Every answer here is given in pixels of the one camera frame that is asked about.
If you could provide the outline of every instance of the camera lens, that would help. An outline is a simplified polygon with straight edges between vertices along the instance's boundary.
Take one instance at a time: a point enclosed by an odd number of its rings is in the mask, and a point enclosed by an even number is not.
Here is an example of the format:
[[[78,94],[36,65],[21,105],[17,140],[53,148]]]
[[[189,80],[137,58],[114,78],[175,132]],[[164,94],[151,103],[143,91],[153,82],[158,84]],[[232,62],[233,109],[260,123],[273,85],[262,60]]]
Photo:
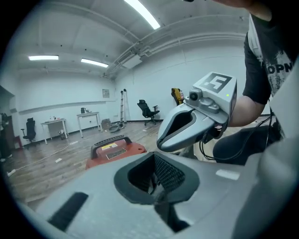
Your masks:
[[[197,100],[197,94],[196,93],[194,93],[194,92],[192,92],[192,93],[190,93],[190,99],[191,100]]]

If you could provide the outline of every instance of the black t-shirt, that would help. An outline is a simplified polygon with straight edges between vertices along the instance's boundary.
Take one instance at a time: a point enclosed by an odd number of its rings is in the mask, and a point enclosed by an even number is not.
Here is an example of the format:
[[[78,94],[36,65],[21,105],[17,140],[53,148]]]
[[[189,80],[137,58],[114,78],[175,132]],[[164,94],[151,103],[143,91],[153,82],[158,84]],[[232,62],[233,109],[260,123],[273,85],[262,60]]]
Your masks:
[[[294,4],[266,1],[271,9],[270,22],[252,16],[263,55],[263,64],[252,53],[245,38],[246,85],[243,95],[265,105],[289,75],[299,53],[298,14]]]

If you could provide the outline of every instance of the wooden floor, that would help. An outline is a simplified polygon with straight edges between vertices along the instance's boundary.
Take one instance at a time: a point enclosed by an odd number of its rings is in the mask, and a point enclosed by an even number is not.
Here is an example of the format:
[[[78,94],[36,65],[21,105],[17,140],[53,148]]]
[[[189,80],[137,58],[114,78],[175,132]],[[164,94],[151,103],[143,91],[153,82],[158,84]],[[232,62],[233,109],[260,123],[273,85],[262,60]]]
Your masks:
[[[116,135],[127,135],[132,141],[145,146],[147,151],[157,151],[157,134],[160,123],[153,125],[149,123],[144,126],[140,123],[128,123],[121,131],[111,134],[100,132],[97,128],[88,129],[80,133],[70,134],[66,140],[59,138],[48,141],[48,145],[41,142],[29,150],[15,151],[14,156],[4,162],[3,168],[6,172],[16,170],[9,177],[12,190],[17,198],[25,202],[29,207],[36,206],[51,192],[61,187],[85,171],[86,160],[90,156],[91,145]],[[240,128],[228,128],[224,135],[230,135]],[[212,149],[216,140],[205,145],[205,151],[212,155]],[[203,159],[198,144],[194,146],[195,155],[199,160]]]

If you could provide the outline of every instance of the ceiling light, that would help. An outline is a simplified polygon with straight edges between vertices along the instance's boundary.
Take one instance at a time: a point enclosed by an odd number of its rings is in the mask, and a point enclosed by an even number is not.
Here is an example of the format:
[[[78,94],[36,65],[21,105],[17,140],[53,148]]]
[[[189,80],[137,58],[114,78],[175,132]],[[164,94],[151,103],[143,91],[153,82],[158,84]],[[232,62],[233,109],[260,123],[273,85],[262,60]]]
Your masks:
[[[137,12],[140,13],[145,20],[153,27],[154,30],[160,27],[159,23],[153,17],[152,14],[142,5],[138,0],[125,0],[128,4],[130,4]]]
[[[30,61],[58,60],[58,56],[28,56]]]
[[[104,64],[104,63],[101,63],[101,62],[95,62],[95,61],[87,60],[87,59],[84,59],[84,58],[81,59],[81,62],[89,63],[89,64],[92,64],[92,65],[98,65],[98,66],[105,67],[105,68],[108,67],[107,64]]]

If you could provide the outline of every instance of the white table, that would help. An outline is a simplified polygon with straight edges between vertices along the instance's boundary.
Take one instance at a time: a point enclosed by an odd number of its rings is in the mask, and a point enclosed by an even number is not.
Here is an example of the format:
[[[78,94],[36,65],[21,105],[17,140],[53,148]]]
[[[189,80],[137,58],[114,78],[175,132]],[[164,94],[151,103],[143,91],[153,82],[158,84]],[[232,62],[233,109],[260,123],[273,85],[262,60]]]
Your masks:
[[[56,120],[47,121],[47,122],[41,123],[41,125],[43,127],[44,125],[54,124],[54,123],[58,123],[58,122],[62,122],[62,125],[64,127],[65,137],[68,138],[67,137],[68,133],[67,133],[66,128],[65,128],[65,119],[56,119]],[[43,127],[43,135],[45,137],[45,143],[48,144],[48,142],[47,142],[47,136],[46,136],[46,132],[45,132],[44,127]]]
[[[78,120],[78,125],[79,125],[79,130],[80,130],[80,134],[81,134],[81,138],[83,138],[83,134],[82,134],[82,129],[81,129],[81,124],[80,124],[80,117],[86,117],[86,116],[95,116],[97,119],[97,126],[98,126],[98,130],[101,130],[101,132],[103,132],[103,128],[102,126],[99,124],[99,119],[100,119],[100,115],[99,112],[91,112],[91,113],[84,113],[84,114],[77,114],[77,120]]]

